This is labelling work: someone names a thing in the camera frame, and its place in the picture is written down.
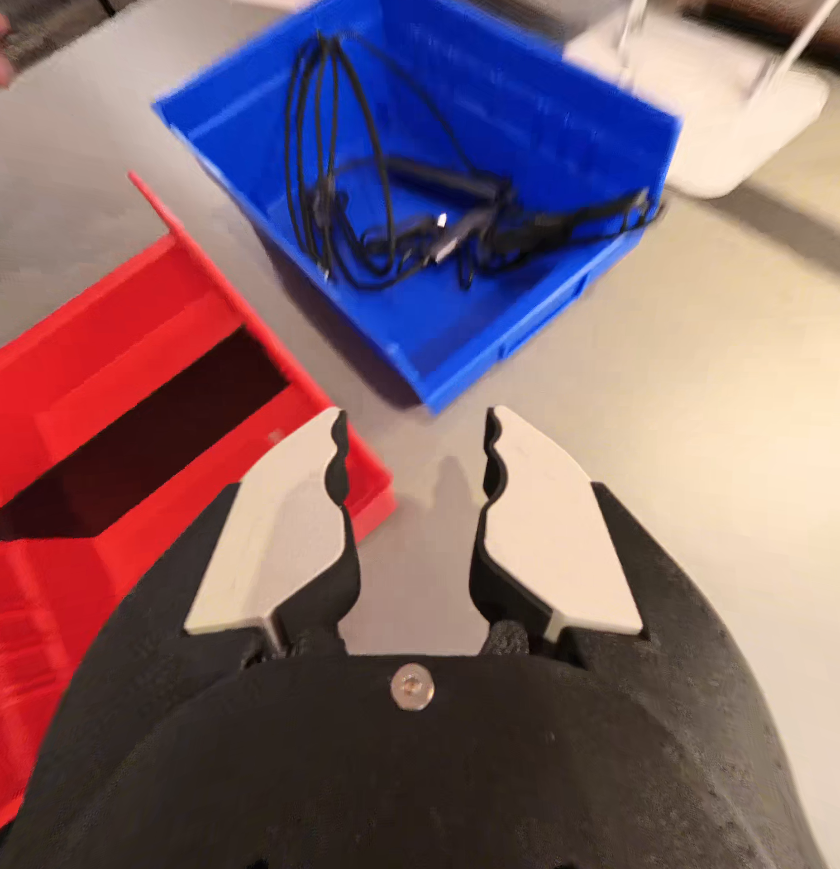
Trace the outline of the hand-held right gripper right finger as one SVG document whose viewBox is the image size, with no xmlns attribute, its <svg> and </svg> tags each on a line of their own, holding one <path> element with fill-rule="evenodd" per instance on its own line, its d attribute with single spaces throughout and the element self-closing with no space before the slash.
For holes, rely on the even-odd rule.
<svg viewBox="0 0 840 869">
<path fill-rule="evenodd" d="M 550 646 L 568 629 L 641 635 L 638 605 L 578 462 L 503 405 L 487 410 L 483 450 L 486 500 L 469 568 L 483 618 Z"/>
</svg>

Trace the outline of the white stand base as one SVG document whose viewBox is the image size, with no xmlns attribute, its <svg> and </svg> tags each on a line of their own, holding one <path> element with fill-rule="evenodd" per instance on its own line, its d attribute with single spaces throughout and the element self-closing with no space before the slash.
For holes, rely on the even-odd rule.
<svg viewBox="0 0 840 869">
<path fill-rule="evenodd" d="M 776 55 L 680 13 L 629 2 L 569 40 L 563 58 L 678 116 L 668 183 L 717 199 L 820 117 L 829 87 L 795 63 L 838 4 L 818 3 Z"/>
</svg>

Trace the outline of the red storage bin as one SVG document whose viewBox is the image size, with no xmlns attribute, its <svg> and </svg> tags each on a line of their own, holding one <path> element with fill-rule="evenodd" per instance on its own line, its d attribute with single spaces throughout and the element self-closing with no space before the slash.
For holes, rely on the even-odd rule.
<svg viewBox="0 0 840 869">
<path fill-rule="evenodd" d="M 0 349 L 0 507 L 181 370 L 247 329 L 289 384 L 103 533 L 0 542 L 0 832 L 91 645 L 94 698 L 71 724 L 80 759 L 111 766 L 173 701 L 272 655 L 253 628 L 187 635 L 186 615 L 239 481 L 332 406 L 249 303 L 135 175 L 164 236 Z"/>
</svg>

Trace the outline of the blue storage bin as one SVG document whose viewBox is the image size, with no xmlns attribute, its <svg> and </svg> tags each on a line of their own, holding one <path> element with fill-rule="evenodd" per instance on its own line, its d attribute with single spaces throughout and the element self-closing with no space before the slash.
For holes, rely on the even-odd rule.
<svg viewBox="0 0 840 869">
<path fill-rule="evenodd" d="M 659 215 L 679 119 L 561 53 L 465 2 L 318 2 L 153 110 L 437 412 Z M 388 156 L 512 198 L 404 186 Z"/>
</svg>

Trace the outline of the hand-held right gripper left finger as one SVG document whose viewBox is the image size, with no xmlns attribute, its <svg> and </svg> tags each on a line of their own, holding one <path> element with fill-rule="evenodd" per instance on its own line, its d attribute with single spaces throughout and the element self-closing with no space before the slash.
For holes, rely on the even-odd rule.
<svg viewBox="0 0 840 869">
<path fill-rule="evenodd" d="M 361 590 L 346 501 L 348 417 L 329 407 L 245 473 L 190 606 L 187 635 L 253 628 L 278 655 L 336 634 Z"/>
</svg>

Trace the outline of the black bin divider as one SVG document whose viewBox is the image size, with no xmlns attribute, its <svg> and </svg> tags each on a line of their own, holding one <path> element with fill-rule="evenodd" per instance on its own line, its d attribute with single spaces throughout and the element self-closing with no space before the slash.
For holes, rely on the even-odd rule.
<svg viewBox="0 0 840 869">
<path fill-rule="evenodd" d="M 103 533 L 288 384 L 238 329 L 0 507 L 0 542 Z"/>
</svg>

